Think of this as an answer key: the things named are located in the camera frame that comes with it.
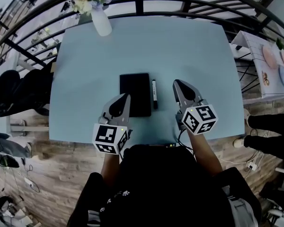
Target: person's leg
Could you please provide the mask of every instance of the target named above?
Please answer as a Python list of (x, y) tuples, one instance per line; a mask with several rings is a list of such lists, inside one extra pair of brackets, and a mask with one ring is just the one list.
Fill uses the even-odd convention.
[(0, 139), (2, 152), (14, 157), (31, 158), (30, 149), (28, 146), (22, 147), (16, 142)]
[(284, 136), (266, 138), (248, 135), (244, 138), (244, 146), (284, 160)]
[(248, 125), (253, 129), (273, 131), (284, 135), (284, 113), (249, 116)]

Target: forearm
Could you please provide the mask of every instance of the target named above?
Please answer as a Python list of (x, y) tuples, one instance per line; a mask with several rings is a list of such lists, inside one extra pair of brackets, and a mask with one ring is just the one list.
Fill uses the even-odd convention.
[(218, 173), (222, 172), (222, 166), (217, 156), (208, 145), (204, 135), (193, 135), (189, 130), (187, 130), (187, 132), (195, 154), (196, 161), (210, 175), (217, 175)]
[(108, 187), (114, 186), (119, 169), (119, 155), (105, 154), (101, 175)]

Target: person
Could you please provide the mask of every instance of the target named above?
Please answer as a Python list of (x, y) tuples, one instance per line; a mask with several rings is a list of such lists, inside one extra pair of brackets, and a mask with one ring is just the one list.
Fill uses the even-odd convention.
[(281, 136), (267, 138), (248, 135), (236, 139), (233, 146), (251, 147), (284, 160), (284, 113), (252, 116), (247, 109), (244, 109), (244, 118), (247, 125), (253, 129), (273, 131)]
[(16, 142), (7, 140), (8, 138), (8, 134), (0, 133), (0, 153), (14, 157), (31, 158), (31, 145), (29, 143), (22, 147)]
[(184, 146), (135, 145), (106, 154), (101, 174), (91, 173), (68, 227), (255, 227), (261, 206), (239, 171), (223, 171), (203, 135), (188, 132)]

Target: metal railing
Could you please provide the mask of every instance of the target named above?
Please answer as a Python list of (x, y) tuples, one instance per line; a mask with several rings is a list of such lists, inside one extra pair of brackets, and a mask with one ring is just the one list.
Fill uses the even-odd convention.
[[(37, 58), (38, 55), (40, 55), (40, 54), (42, 54), (46, 51), (49, 51), (51, 49), (54, 49), (56, 47), (56, 45), (49, 46), (46, 49), (44, 49), (40, 52), (37, 52), (35, 54), (31, 54), (27, 50), (29, 50), (32, 47), (39, 45), (40, 43), (45, 42), (45, 41), (47, 41), (51, 38), (54, 38), (58, 35), (63, 34), (66, 31), (66, 29), (62, 29), (60, 31), (55, 32), (54, 34), (48, 35), (47, 37), (45, 37), (45, 38), (35, 42), (34, 44), (28, 46), (27, 48), (21, 48), (19, 46), (19, 44), (21, 42), (23, 42), (24, 40), (26, 40), (27, 38), (29, 38), (34, 33), (37, 33), (38, 31), (40, 31), (40, 30), (46, 28), (47, 26), (49, 26), (53, 23), (56, 23), (56, 22), (58, 22), (62, 19), (73, 16), (73, 15), (76, 14), (76, 12), (69, 12), (67, 14), (64, 14), (62, 16), (59, 16), (59, 17), (52, 19), (51, 21), (49, 21), (49, 22), (43, 24), (42, 26), (36, 28), (35, 30), (29, 32), (27, 35), (22, 37), (16, 43), (13, 43), (9, 38), (13, 34), (15, 34), (23, 25), (25, 25), (26, 23), (28, 23), (29, 21), (31, 21), (35, 17), (39, 16), (43, 12), (49, 10), (50, 8), (60, 4), (62, 2), (66, 2), (66, 1), (68, 1), (68, 0), (47, 0), (46, 2), (41, 4), (40, 6), (38, 6), (34, 10), (32, 10), (30, 13), (28, 13), (26, 16), (24, 16), (22, 19), (20, 19), (0, 39), (0, 46), (2, 44), (8, 44), (10, 46), (10, 48), (7, 51), (5, 51), (1, 54), (0, 59), (2, 59), (4, 56), (6, 56), (7, 53), (12, 49), (17, 50), (21, 54), (26, 56), (27, 57), (26, 61), (28, 61), (28, 60), (34, 61), (33, 65), (40, 64), (40, 65), (44, 66), (45, 65), (44, 61), (55, 57), (55, 55), (50, 55), (49, 57), (43, 58), (41, 60)], [(217, 1), (211, 1), (211, 2), (210, 1), (203, 1), (203, 0), (157, 0), (157, 1), (179, 1), (179, 2), (182, 2), (181, 10), (170, 11), (170, 12), (158, 12), (158, 11), (144, 12), (144, 8), (143, 8), (143, 2), (144, 1), (154, 1), (154, 0), (114, 0), (111, 3), (106, 4), (106, 5), (126, 3), (126, 2), (135, 2), (136, 12), (128, 13), (128, 14), (114, 15), (114, 16), (110, 16), (109, 18), (113, 19), (113, 18), (118, 18), (118, 17), (134, 17), (134, 16), (168, 16), (168, 17), (177, 16), (177, 17), (185, 17), (185, 18), (188, 18), (188, 19), (202, 18), (202, 19), (214, 21), (214, 23), (220, 24), (222, 26), (230, 26), (230, 27), (234, 28), (233, 30), (224, 29), (225, 33), (229, 34), (231, 36), (235, 36), (238, 31), (243, 30), (243, 31), (247, 31), (251, 34), (258, 35), (262, 38), (275, 41), (276, 38), (271, 37), (271, 36), (269, 36), (269, 35), (267, 35), (266, 33), (263, 32), (263, 29), (265, 28), (265, 29), (270, 30), (274, 34), (276, 34), (278, 37), (284, 39), (284, 36), (282, 34), (280, 34), (278, 31), (276, 31), (275, 29), (273, 29), (271, 26), (268, 25), (271, 21), (274, 21), (281, 28), (284, 29), (284, 22), (281, 21), (276, 15), (274, 15), (268, 9), (263, 7), (260, 4), (260, 2), (257, 2), (257, 1), (262, 1), (262, 0), (217, 0)], [(223, 2), (232, 2), (232, 1), (235, 2), (235, 3), (226, 4), (226, 5), (219, 4), (219, 3), (223, 3)], [(232, 8), (232, 6), (235, 6), (235, 5), (243, 5), (243, 7)], [(249, 15), (240, 11), (241, 9), (246, 9), (246, 8), (255, 9), (257, 11), (257, 13), (264, 14), (266, 16), (266, 19), (264, 19), (264, 21), (259, 21), (256, 17), (249, 16)], [(223, 19), (223, 18), (212, 16), (213, 14), (217, 14), (217, 13), (221, 13), (221, 12), (225, 12), (225, 11), (239, 15), (240, 17), (239, 18), (236, 17), (236, 18)]]

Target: white vase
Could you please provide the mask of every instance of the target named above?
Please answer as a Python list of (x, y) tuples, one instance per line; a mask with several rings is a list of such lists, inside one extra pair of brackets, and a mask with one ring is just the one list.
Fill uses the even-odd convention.
[(110, 25), (109, 19), (102, 8), (92, 9), (91, 17), (99, 35), (107, 36), (112, 32), (112, 26)]

